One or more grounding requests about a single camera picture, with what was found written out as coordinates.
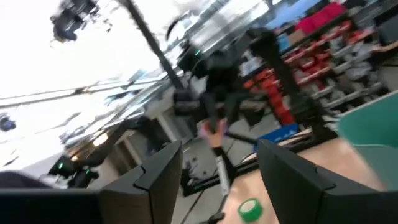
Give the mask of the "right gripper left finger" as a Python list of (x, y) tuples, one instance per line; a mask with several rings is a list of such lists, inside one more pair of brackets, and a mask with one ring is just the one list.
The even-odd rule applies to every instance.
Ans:
[(181, 174), (175, 141), (100, 190), (103, 224), (171, 224)]

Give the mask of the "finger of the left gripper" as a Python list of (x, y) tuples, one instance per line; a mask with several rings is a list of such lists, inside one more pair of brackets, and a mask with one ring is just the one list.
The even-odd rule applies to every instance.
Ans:
[(241, 100), (238, 96), (229, 96), (225, 101), (225, 112), (227, 124), (233, 124), (239, 118), (239, 107)]
[(205, 94), (205, 107), (208, 113), (209, 130), (212, 133), (217, 132), (218, 114), (216, 110), (216, 101), (210, 94)]

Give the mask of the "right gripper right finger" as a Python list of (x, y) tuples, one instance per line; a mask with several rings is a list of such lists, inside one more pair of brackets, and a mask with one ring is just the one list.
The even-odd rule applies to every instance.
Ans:
[(280, 224), (366, 224), (367, 187), (266, 140), (257, 145), (262, 181)]

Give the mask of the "green tape roll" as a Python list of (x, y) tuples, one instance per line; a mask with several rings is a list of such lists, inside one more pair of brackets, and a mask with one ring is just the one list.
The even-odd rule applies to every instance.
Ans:
[(263, 207), (257, 198), (249, 198), (238, 207), (238, 213), (244, 223), (254, 223), (263, 214)]

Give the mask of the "blue box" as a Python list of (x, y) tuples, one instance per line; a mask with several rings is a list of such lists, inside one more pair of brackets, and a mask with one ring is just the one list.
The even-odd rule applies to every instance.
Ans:
[(299, 125), (297, 123), (282, 126), (279, 129), (271, 131), (265, 135), (258, 137), (258, 139), (266, 139), (273, 143), (284, 141), (299, 132)]

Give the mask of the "silver aluminium bar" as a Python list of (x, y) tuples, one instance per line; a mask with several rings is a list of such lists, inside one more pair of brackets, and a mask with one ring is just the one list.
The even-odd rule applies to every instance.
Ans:
[(229, 177), (222, 156), (216, 158), (216, 165), (220, 179), (221, 193), (223, 196), (226, 196), (229, 194)]

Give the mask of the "blue sign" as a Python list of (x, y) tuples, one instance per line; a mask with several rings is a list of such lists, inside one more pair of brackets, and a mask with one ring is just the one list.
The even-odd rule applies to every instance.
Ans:
[(277, 42), (279, 45), (279, 52), (283, 52), (285, 49), (290, 47), (289, 38), (286, 33), (282, 33), (282, 34), (278, 35)]

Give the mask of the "black background robot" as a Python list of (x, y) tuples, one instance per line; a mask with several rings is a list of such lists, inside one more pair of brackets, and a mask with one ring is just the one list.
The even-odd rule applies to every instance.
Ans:
[(89, 167), (76, 165), (68, 156), (61, 156), (50, 168), (48, 175), (60, 176), (67, 179), (68, 188), (87, 188), (100, 175)]

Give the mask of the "teal plastic bin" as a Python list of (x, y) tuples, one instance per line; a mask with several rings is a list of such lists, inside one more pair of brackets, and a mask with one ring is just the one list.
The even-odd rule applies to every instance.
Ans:
[(398, 90), (347, 112), (337, 127), (386, 190), (398, 190)]

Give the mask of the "red plastic storage bin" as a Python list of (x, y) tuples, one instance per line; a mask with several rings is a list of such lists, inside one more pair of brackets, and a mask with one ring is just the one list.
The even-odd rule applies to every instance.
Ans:
[(328, 14), (325, 14), (323, 11), (319, 11), (311, 16), (311, 22), (313, 24), (313, 28), (318, 30), (328, 22)]
[(344, 5), (338, 2), (331, 2), (327, 6), (325, 6), (322, 10), (322, 13), (325, 16), (327, 22), (335, 19), (336, 17), (345, 12), (346, 8), (344, 7)]
[(305, 35), (310, 35), (316, 29), (311, 17), (305, 17), (295, 25), (295, 30), (301, 30)]

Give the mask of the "parts shelf with small bins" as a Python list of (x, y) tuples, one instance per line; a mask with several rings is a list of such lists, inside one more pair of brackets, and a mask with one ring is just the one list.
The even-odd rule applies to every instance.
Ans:
[(296, 84), (323, 107), (346, 111), (379, 93), (372, 60), (398, 48), (398, 0), (373, 4), (356, 14), (340, 14), (297, 42), (283, 55)]

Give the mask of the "black aluminium frame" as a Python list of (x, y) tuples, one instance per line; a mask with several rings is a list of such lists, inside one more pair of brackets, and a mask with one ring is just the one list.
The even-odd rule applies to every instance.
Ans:
[[(132, 0), (120, 0), (120, 2), (126, 7), (132, 19), (136, 22), (150, 48), (160, 60), (161, 66), (168, 73), (174, 87), (177, 90), (185, 90), (186, 88), (177, 77), (165, 54), (160, 50), (155, 37), (144, 22), (134, 2)], [(296, 83), (291, 69), (279, 55), (277, 37), (273, 31), (266, 28), (248, 29), (227, 51), (220, 51), (221, 55), (217, 57), (217, 61), (235, 64), (246, 50), (250, 50), (255, 55), (261, 57), (274, 69), (281, 84), (284, 86), (285, 93), (292, 100), (292, 106), (290, 107), (292, 115), (295, 119), (303, 119), (307, 122), (310, 118), (310, 113), (313, 112), (313, 99), (300, 91), (300, 87)], [(178, 66), (183, 70), (191, 72), (192, 67), (198, 61), (207, 59), (216, 53), (213, 52), (207, 57), (196, 57), (191, 52), (190, 47), (186, 47), (182, 55), (182, 62)]]

